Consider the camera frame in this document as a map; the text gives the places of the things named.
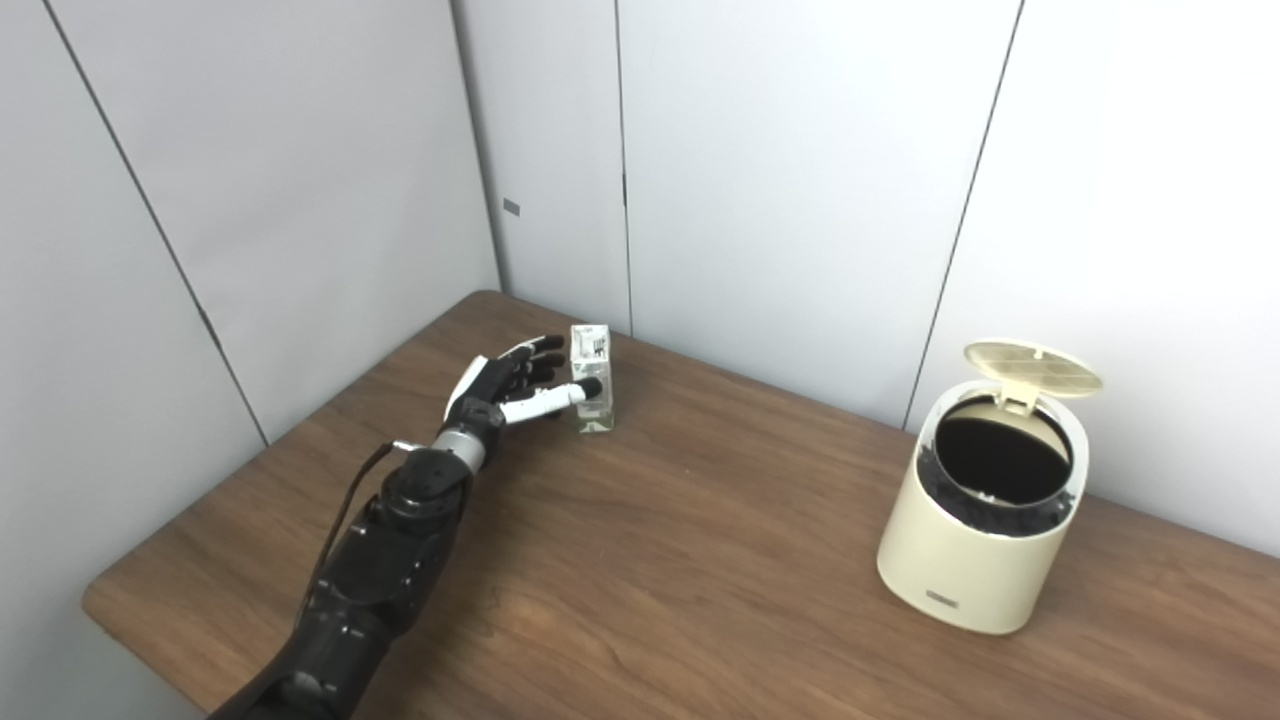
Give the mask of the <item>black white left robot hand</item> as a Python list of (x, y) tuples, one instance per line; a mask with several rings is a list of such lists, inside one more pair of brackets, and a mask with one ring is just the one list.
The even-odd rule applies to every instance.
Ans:
[(504, 428), (554, 416), (604, 395), (598, 377), (552, 383), (566, 364), (563, 347), (563, 336), (544, 334), (497, 357), (475, 357), (445, 405), (442, 430), (468, 436), (490, 452)]

